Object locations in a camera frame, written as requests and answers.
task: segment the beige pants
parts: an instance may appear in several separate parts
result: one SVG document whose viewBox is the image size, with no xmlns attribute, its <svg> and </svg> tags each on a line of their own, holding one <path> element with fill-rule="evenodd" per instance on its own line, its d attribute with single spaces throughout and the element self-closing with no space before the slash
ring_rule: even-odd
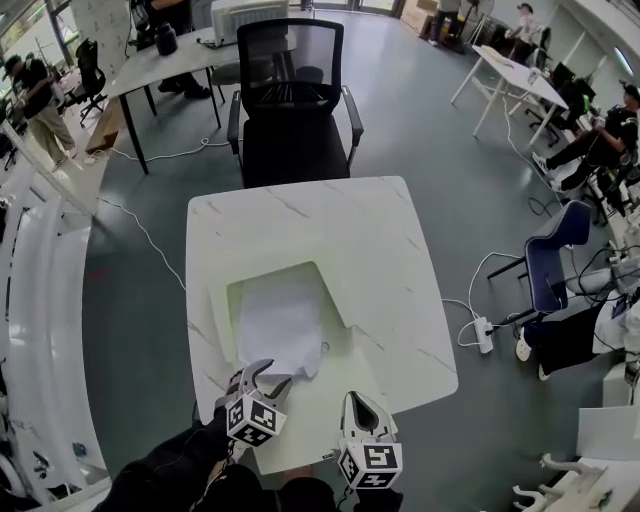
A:
<svg viewBox="0 0 640 512">
<path fill-rule="evenodd" d="M 54 162 L 60 162 L 65 156 L 56 142 L 56 137 L 64 149 L 69 150 L 75 146 L 67 125 L 53 105 L 47 105 L 27 122 L 38 144 L 49 153 Z"/>
</svg>

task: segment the cap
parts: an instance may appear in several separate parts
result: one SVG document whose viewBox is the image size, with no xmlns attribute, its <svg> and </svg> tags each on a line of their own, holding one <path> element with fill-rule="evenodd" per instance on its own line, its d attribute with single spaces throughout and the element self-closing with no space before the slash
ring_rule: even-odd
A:
<svg viewBox="0 0 640 512">
<path fill-rule="evenodd" d="M 631 96 L 634 100 L 640 103 L 640 91 L 633 84 L 625 84 L 623 86 L 625 94 Z"/>
<path fill-rule="evenodd" d="M 11 74 L 11 70 L 13 69 L 13 67 L 21 60 L 22 59 L 18 55 L 13 55 L 12 57 L 9 57 L 5 61 L 4 63 L 5 78 Z"/>
</svg>

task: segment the blue chair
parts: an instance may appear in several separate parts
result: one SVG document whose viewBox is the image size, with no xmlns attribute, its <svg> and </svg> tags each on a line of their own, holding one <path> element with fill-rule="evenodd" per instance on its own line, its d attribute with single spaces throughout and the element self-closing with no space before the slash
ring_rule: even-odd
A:
<svg viewBox="0 0 640 512">
<path fill-rule="evenodd" d="M 570 201 L 526 241 L 522 258 L 487 276 L 487 279 L 492 279 L 522 263 L 527 265 L 527 271 L 519 275 L 518 279 L 529 278 L 533 307 L 506 318 L 500 325 L 517 322 L 533 313 L 538 313 L 536 318 L 539 319 L 567 307 L 567 288 L 560 249 L 565 245 L 586 244 L 590 226 L 591 207 L 580 201 Z"/>
</svg>

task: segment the gray floor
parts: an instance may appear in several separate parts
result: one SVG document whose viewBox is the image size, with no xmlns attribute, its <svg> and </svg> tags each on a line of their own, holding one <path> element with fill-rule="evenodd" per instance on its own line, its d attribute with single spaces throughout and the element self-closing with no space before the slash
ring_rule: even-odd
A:
<svg viewBox="0 0 640 512">
<path fill-rule="evenodd" d="M 466 300 L 487 253 L 522 253 L 525 238 L 544 221 L 531 213 L 527 198 L 546 202 L 549 190 L 507 143 L 500 110 L 491 113 L 479 140 L 471 135 L 485 105 L 475 88 L 463 93 L 457 107 L 449 103 L 473 59 L 430 47 L 397 20 L 321 17 L 346 26 L 343 82 L 365 125 L 353 176 L 400 175 L 407 181 L 441 294 Z M 227 99 L 232 90 L 225 89 Z M 142 94 L 131 97 L 147 158 L 195 148 L 205 136 L 224 141 L 228 102 L 218 131 L 210 102 L 155 94 L 157 118 Z M 346 143 L 344 105 L 336 118 Z M 531 136 L 525 122 L 522 113 L 513 121 L 519 148 Z M 126 136 L 117 147 L 133 154 Z M 187 203 L 240 188 L 237 163 L 229 148 L 210 148 L 153 162 L 150 172 L 145 177 L 136 162 L 114 155 L 101 195 L 134 211 L 183 276 Z M 131 218 L 102 204 L 97 219 L 86 266 L 84 355 L 96 431 L 115 475 L 186 428 L 195 396 L 183 291 Z M 589 245 L 576 248 L 578 268 L 605 239 L 604 231 L 594 230 Z M 474 308 L 494 322 L 529 307 L 517 272 L 487 283 L 489 269 L 502 263 L 487 263 L 473 293 Z M 515 360 L 508 329 L 495 336 L 496 348 L 487 356 L 455 345 L 469 315 L 457 306 L 445 308 L 460 387 L 453 396 L 397 415 L 405 456 L 397 484 L 405 494 L 403 510 L 506 510 L 513 485 L 532 488 L 553 476 L 537 464 L 542 453 L 574 455 L 578 408 L 599 405 L 611 361 L 600 357 L 541 383 L 533 364 Z M 463 341 L 474 341 L 472 336 L 468 330 Z M 342 491 L 330 463 L 319 465 L 317 474 Z M 273 477 L 267 481 L 276 483 Z"/>
</svg>

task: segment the person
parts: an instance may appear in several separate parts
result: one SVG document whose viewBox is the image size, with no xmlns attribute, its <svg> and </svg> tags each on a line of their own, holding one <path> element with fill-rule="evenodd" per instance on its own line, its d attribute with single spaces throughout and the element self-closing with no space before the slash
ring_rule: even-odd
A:
<svg viewBox="0 0 640 512">
<path fill-rule="evenodd" d="M 232 445 L 223 404 L 237 392 L 233 382 L 227 396 L 216 402 L 208 425 L 195 421 L 146 457 L 125 466 L 95 510 L 338 512 L 331 487 L 312 478 L 311 468 L 285 472 L 284 486 L 269 491 L 262 489 L 249 468 L 230 463 Z M 397 512 L 402 504 L 402 495 L 391 489 L 357 493 L 360 503 L 355 512 Z"/>
<path fill-rule="evenodd" d="M 542 27 L 538 26 L 533 16 L 531 4 L 521 3 L 518 5 L 518 12 L 520 13 L 518 28 L 505 37 L 515 39 L 509 58 L 524 65 L 536 48 L 535 39 Z"/>
<path fill-rule="evenodd" d="M 49 82 L 49 71 L 40 59 L 29 58 L 22 61 L 20 56 L 9 57 L 4 65 L 5 72 L 13 79 L 13 87 L 18 97 L 18 106 L 22 107 L 24 117 L 38 144 L 44 148 L 59 166 L 67 155 L 62 147 L 74 158 L 78 151 L 64 120 L 54 105 L 54 96 Z"/>
<path fill-rule="evenodd" d="M 431 22 L 431 37 L 429 38 L 431 46 L 440 44 L 440 34 L 442 33 L 444 20 L 449 18 L 451 24 L 453 24 L 458 18 L 459 10 L 460 0 L 438 0 L 438 9 Z"/>
<path fill-rule="evenodd" d="M 625 153 L 636 150 L 640 91 L 632 84 L 624 84 L 623 88 L 624 105 L 607 112 L 604 126 L 595 123 L 592 130 L 580 134 L 576 140 L 551 158 L 544 159 L 536 153 L 532 155 L 536 165 L 545 174 L 576 158 L 584 157 L 576 171 L 563 179 L 560 185 L 551 180 L 551 186 L 556 192 L 579 187 L 598 167 L 615 169 Z"/>
<path fill-rule="evenodd" d="M 535 353 L 538 378 L 591 361 L 598 354 L 624 350 L 626 363 L 640 358 L 640 303 L 612 291 L 606 300 L 561 321 L 533 322 L 520 329 L 516 356 Z"/>
<path fill-rule="evenodd" d="M 163 23 L 169 23 L 180 36 L 191 32 L 193 27 L 191 0 L 145 0 L 149 14 L 151 29 L 155 29 Z M 210 98 L 211 91 L 203 87 L 191 73 L 184 73 L 163 80 L 158 87 L 160 92 L 184 93 L 185 98 L 203 99 Z"/>
</svg>

